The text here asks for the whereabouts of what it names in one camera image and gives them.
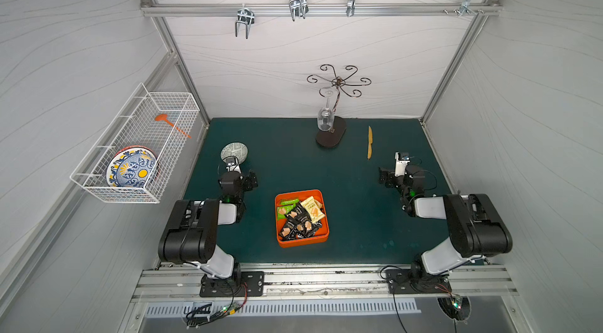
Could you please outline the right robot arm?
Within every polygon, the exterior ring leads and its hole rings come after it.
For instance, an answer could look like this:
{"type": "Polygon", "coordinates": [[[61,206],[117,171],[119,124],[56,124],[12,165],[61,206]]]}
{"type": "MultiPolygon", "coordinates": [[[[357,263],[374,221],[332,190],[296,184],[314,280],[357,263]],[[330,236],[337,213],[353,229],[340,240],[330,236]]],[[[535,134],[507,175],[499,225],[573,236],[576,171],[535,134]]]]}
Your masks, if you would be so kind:
{"type": "Polygon", "coordinates": [[[443,220],[448,227],[448,238],[411,264],[411,279],[444,276],[468,262],[511,252],[510,231],[488,195],[429,196],[426,171],[407,153],[397,152],[394,159],[394,169],[378,169],[378,182],[398,191],[402,210],[410,217],[443,220]]]}

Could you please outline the cream cookie packet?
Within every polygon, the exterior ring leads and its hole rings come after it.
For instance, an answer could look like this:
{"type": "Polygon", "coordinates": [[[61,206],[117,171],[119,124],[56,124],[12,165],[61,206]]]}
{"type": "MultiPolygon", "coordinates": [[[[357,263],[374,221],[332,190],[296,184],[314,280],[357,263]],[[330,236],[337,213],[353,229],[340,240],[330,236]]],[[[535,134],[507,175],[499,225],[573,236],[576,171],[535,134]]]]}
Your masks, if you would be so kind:
{"type": "Polygon", "coordinates": [[[301,202],[302,207],[308,212],[312,223],[318,223],[325,217],[322,210],[322,204],[316,200],[313,196],[304,199],[301,202]]]}

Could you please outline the orange storage box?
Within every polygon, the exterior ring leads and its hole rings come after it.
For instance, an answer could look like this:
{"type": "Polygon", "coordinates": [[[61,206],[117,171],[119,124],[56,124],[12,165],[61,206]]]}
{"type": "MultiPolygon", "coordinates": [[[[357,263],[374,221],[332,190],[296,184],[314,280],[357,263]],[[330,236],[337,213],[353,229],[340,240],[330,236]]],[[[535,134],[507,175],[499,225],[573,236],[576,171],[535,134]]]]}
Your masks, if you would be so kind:
{"type": "Polygon", "coordinates": [[[276,219],[276,238],[281,248],[293,248],[323,243],[330,235],[323,195],[318,189],[279,194],[275,199],[274,210],[276,219]],[[310,196],[313,196],[322,204],[322,210],[325,214],[325,217],[318,223],[312,223],[308,212],[301,205],[301,202],[310,196]],[[287,215],[287,218],[278,220],[276,207],[280,204],[281,200],[286,199],[299,199],[299,202],[295,209],[287,215]]]}

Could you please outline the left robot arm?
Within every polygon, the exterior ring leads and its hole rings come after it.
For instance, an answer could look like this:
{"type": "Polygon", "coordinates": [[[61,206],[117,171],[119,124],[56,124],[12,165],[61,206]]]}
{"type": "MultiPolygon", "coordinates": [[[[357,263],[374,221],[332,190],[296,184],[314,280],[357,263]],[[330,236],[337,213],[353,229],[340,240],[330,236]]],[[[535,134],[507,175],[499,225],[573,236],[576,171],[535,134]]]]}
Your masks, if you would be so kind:
{"type": "Polygon", "coordinates": [[[225,159],[226,172],[218,179],[221,196],[179,199],[174,203],[158,244],[161,262],[188,265],[210,279],[230,279],[237,262],[218,246],[218,227],[239,223],[247,210],[244,194],[257,188],[254,172],[244,174],[238,158],[225,159]]]}

